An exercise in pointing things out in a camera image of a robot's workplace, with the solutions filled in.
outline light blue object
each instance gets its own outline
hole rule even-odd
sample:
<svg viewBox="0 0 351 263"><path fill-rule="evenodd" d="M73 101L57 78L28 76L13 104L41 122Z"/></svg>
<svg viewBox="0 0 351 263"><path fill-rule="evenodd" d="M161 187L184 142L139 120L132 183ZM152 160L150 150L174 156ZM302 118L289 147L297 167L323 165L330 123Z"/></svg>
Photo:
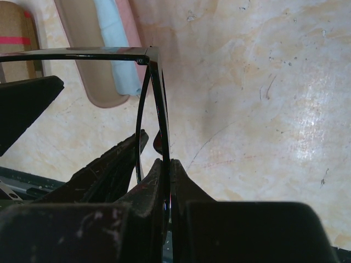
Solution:
<svg viewBox="0 0 351 263"><path fill-rule="evenodd" d="M101 35L106 47L129 47L115 0L94 0ZM134 61L111 61L117 92L139 95L141 82Z"/></svg>

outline black plastic object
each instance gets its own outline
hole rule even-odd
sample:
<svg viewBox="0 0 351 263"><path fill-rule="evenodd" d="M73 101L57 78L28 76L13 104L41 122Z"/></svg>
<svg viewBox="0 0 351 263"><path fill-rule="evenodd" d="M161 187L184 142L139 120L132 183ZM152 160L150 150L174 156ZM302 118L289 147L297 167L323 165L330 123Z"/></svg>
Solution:
<svg viewBox="0 0 351 263"><path fill-rule="evenodd" d="M186 203L189 201L215 201L188 177L179 160L171 161L171 200L173 260L180 262L183 255L189 250L186 243Z"/></svg>
<svg viewBox="0 0 351 263"><path fill-rule="evenodd" d="M113 204L13 205L0 213L1 262L162 262L163 178L158 159Z"/></svg>
<svg viewBox="0 0 351 263"><path fill-rule="evenodd" d="M128 227L123 245L131 250L124 250L123 262L161 262L165 214L162 175L162 161L157 159L139 184L115 203L130 207Z"/></svg>
<svg viewBox="0 0 351 263"><path fill-rule="evenodd" d="M118 204L13 205L0 214L0 261L120 262L128 211Z"/></svg>
<svg viewBox="0 0 351 263"><path fill-rule="evenodd" d="M63 88L63 82L56 76L0 84L0 156Z"/></svg>
<svg viewBox="0 0 351 263"><path fill-rule="evenodd" d="M186 218L191 250L185 262L338 262L304 204L190 202Z"/></svg>
<svg viewBox="0 0 351 263"><path fill-rule="evenodd" d="M335 247L333 247L333 250L337 254L340 263L351 263L351 251Z"/></svg>
<svg viewBox="0 0 351 263"><path fill-rule="evenodd" d="M155 96L155 104L157 109L158 116L158 126L160 130L158 134L160 136L156 136L156 140L160 142L161 151L158 151L162 154L162 174L164 178L164 186L163 186L163 206L165 209L165 215L163 218L163 224L165 225L163 232L163 240L166 239L167 236L167 224L169 221L169 213L170 213L170 165L171 159L169 155L169 129L168 129L168 112L167 112L167 100L166 100L166 90L165 90L165 80L163 77L163 70L161 65L160 53L157 48L150 47L147 52L147 59L145 61L138 60L139 64L147 65L146 74L144 78L143 88L141 90L140 102L138 107L138 115L137 115L137 127L135 134L137 136L137 145L139 145L139 134L141 129L141 119L143 116L144 103L146 99L146 92L148 89L149 79L151 78L152 88ZM140 147L136 148L135 156L137 157L137 162L135 164L136 172L137 172L137 182L143 179L143 170L141 168L140 161Z"/></svg>
<svg viewBox="0 0 351 263"><path fill-rule="evenodd" d="M0 180L23 200L34 200L62 186L64 182L0 167Z"/></svg>
<svg viewBox="0 0 351 263"><path fill-rule="evenodd" d="M141 150L149 137L141 131ZM76 172L70 181L34 203L112 203L128 191L135 166L135 136Z"/></svg>
<svg viewBox="0 0 351 263"><path fill-rule="evenodd" d="M165 87L165 78L163 76L162 73L162 83L163 83L163 94L165 96L165 106L166 106L166 110L167 110L167 121L168 121L168 109L167 109L167 98L166 98L166 87ZM161 136L161 130L158 131L158 133L155 136L154 139L154 143L153 143L153 147L155 149L156 152L158 152L159 154L163 154L162 153L162 136Z"/></svg>

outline beige marble surface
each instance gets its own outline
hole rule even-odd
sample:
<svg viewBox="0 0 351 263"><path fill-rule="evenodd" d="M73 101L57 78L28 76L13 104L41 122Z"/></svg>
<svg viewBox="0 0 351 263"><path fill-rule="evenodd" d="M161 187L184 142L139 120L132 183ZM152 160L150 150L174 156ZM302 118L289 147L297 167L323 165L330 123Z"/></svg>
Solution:
<svg viewBox="0 0 351 263"><path fill-rule="evenodd" d="M17 0L42 48L67 41L52 0ZM161 47L172 158L216 199L301 201L351 249L351 2L131 0L142 43ZM100 109L75 64L66 89L0 165L68 180L134 132L138 100ZM152 96L143 126L157 132ZM157 154L143 154L147 171Z"/></svg>

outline red tape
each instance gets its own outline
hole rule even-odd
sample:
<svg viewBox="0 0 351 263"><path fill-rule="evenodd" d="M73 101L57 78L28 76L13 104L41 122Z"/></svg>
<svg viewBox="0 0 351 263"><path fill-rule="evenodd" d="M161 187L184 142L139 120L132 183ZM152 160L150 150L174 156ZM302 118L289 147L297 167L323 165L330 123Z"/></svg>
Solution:
<svg viewBox="0 0 351 263"><path fill-rule="evenodd" d="M31 17L31 14L30 14L29 12L27 12L27 11L24 11L24 16L25 16L26 18L30 18L30 17Z"/></svg>
<svg viewBox="0 0 351 263"><path fill-rule="evenodd" d="M31 40L28 37L0 37L0 44L30 45Z"/></svg>

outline sunglasses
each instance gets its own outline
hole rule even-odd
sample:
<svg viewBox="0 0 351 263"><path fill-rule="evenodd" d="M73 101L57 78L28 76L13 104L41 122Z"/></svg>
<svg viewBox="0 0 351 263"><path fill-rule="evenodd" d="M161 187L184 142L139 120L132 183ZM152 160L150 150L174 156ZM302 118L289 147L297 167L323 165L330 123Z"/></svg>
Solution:
<svg viewBox="0 0 351 263"><path fill-rule="evenodd" d="M165 175L164 205L166 217L169 216L170 203L170 179L169 171L171 159L169 156L169 131L167 101L165 92L165 81L160 58L160 52L156 47L150 48L57 48L46 50L34 50L30 52L10 53L0 55L0 65L2 62L29 61L29 60L121 60L135 61L138 65L145 65L146 72L140 95L138 107L137 124L135 131L135 168L137 183L144 179L141 166L141 120L143 117L144 104L148 86L152 83L154 91L158 125L160 130L154 140L155 150L162 154L162 173Z"/></svg>

